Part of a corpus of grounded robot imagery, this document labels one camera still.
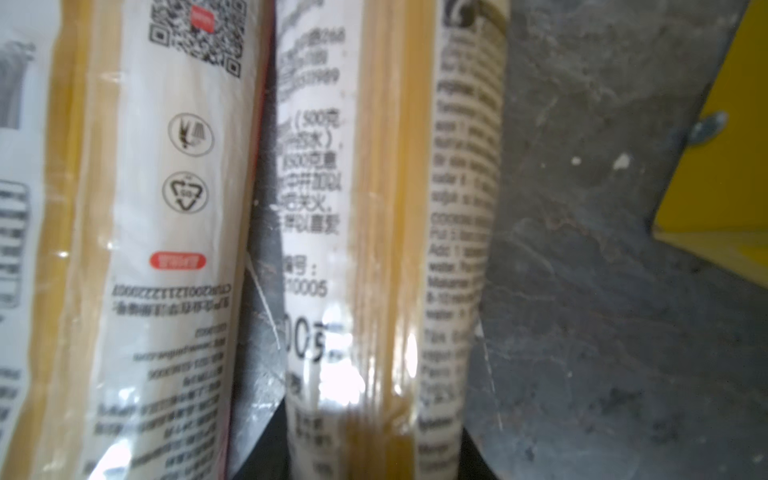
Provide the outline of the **dark label spaghetti pack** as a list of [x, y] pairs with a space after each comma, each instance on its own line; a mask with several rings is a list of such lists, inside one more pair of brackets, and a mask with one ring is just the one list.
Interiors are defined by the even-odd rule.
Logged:
[[295, 479], [457, 479], [500, 188], [506, 1], [280, 1]]

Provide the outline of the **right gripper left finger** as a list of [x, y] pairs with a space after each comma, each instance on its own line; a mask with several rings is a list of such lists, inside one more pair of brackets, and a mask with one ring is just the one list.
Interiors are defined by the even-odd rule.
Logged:
[[285, 400], [278, 405], [234, 480], [289, 480], [290, 458]]

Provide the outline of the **yellow pink blue shelf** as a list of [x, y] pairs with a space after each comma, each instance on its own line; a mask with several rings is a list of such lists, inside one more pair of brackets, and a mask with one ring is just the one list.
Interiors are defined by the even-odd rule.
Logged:
[[749, 3], [652, 224], [666, 244], [767, 284], [767, 4]]

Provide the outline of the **red blue spaghetti pack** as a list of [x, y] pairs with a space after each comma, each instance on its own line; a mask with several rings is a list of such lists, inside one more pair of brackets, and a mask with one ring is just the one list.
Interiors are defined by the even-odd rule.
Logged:
[[1, 475], [222, 479], [272, 4], [1, 5]]

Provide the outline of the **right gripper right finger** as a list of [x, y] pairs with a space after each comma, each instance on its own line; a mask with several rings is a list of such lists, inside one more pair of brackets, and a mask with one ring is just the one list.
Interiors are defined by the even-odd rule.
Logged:
[[458, 480], [498, 480], [466, 428], [462, 430]]

